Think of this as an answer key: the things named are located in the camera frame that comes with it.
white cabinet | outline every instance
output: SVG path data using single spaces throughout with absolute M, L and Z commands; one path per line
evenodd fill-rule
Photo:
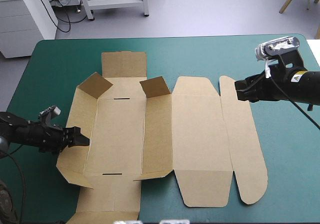
M 57 25 L 48 0 L 42 0 Z M 40 0 L 0 0 L 0 52 L 6 58 L 30 56 L 41 40 L 55 39 L 56 26 Z

white drawer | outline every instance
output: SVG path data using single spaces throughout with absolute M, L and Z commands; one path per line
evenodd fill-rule
M 0 33 L 0 51 L 6 58 L 30 56 L 41 40 L 39 30 Z
M 0 18 L 19 15 L 29 15 L 30 12 L 23 0 L 10 0 L 0 2 Z
M 0 18 L 0 33 L 35 30 L 37 28 L 31 15 Z

gray floor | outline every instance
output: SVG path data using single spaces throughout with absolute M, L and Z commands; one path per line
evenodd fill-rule
M 142 8 L 95 11 L 95 21 L 73 24 L 57 39 L 180 37 L 300 33 L 313 39 L 320 23 L 320 5 L 293 0 L 284 14 L 285 0 L 149 0 L 150 16 Z M 72 20 L 81 19 L 84 11 Z M 64 13 L 56 11 L 65 18 Z M 60 24 L 67 29 L 67 24 Z M 0 111 L 7 109 L 28 58 L 6 60 L 0 55 Z

yellow label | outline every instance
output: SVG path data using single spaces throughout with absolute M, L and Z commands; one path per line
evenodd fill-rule
M 291 82 L 297 83 L 300 81 L 302 75 L 304 75 L 304 73 L 306 73 L 307 71 L 298 71 L 294 74 L 294 76 L 291 79 Z

white object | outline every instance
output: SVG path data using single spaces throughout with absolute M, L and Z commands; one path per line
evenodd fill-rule
M 307 42 L 313 52 L 315 59 L 318 62 L 318 65 L 320 66 L 320 40 L 307 40 Z
M 53 21 L 48 0 L 42 0 Z M 41 40 L 55 39 L 57 28 L 40 0 L 0 0 L 0 52 L 6 58 L 30 56 Z
M 149 16 L 148 0 L 82 0 L 86 15 L 93 20 L 92 10 L 105 10 L 125 7 L 143 6 L 144 15 Z

